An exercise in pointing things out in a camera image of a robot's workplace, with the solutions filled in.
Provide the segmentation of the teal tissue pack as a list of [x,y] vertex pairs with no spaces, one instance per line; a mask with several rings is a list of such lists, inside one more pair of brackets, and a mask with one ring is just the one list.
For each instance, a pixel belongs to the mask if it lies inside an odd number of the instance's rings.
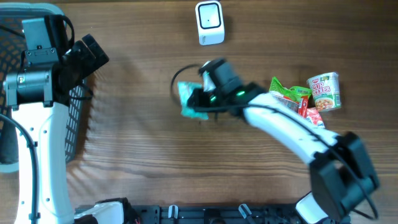
[[182,106],[181,115],[188,118],[198,118],[203,120],[208,120],[208,114],[202,112],[196,112],[195,110],[188,107],[188,99],[191,97],[193,90],[196,88],[201,88],[202,84],[193,82],[178,82],[178,93],[180,97],[180,103]]

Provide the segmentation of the red chocolate bar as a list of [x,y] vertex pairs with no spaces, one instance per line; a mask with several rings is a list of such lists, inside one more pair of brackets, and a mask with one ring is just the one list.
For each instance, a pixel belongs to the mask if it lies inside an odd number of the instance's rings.
[[310,95],[302,95],[298,103],[298,114],[303,118],[307,117],[308,100]]

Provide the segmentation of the small red white packet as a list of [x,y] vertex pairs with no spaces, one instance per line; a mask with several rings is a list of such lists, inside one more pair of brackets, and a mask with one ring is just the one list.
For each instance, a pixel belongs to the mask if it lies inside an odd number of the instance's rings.
[[308,108],[307,109],[306,120],[318,127],[325,128],[323,119],[320,116],[320,113],[318,112],[318,110],[316,108]]

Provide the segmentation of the cup noodles cup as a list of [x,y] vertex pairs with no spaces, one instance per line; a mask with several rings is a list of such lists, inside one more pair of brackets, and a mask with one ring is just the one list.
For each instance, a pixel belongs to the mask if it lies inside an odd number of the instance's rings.
[[330,72],[307,80],[315,107],[318,111],[331,111],[341,108],[338,73]]

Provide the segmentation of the clear green snack bag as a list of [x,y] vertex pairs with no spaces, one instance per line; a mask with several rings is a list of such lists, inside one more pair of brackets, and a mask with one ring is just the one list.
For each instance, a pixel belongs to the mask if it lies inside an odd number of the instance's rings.
[[272,93],[272,95],[276,97],[276,99],[279,100],[284,106],[288,107],[292,111],[296,113],[299,111],[299,103],[290,99],[288,96],[285,96],[278,92]]

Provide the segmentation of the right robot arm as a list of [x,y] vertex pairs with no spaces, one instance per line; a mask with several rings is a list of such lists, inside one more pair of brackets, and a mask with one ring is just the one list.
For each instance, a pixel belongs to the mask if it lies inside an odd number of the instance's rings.
[[205,113],[229,112],[242,118],[270,134],[308,166],[311,191],[295,205],[307,223],[326,218],[340,222],[351,213],[378,219],[371,194],[380,183],[358,135],[339,135],[309,123],[261,86],[244,84],[223,58],[200,65],[198,73],[208,77],[214,87],[194,89],[188,107]]

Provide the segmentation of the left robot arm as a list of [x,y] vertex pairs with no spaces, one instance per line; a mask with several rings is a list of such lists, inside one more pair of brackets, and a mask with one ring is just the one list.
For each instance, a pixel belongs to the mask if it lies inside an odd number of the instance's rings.
[[27,48],[21,66],[4,81],[16,127],[19,205],[16,223],[123,223],[120,201],[105,201],[81,213],[72,209],[67,187],[65,139],[70,92],[109,60],[91,35],[75,40],[61,14],[22,23]]

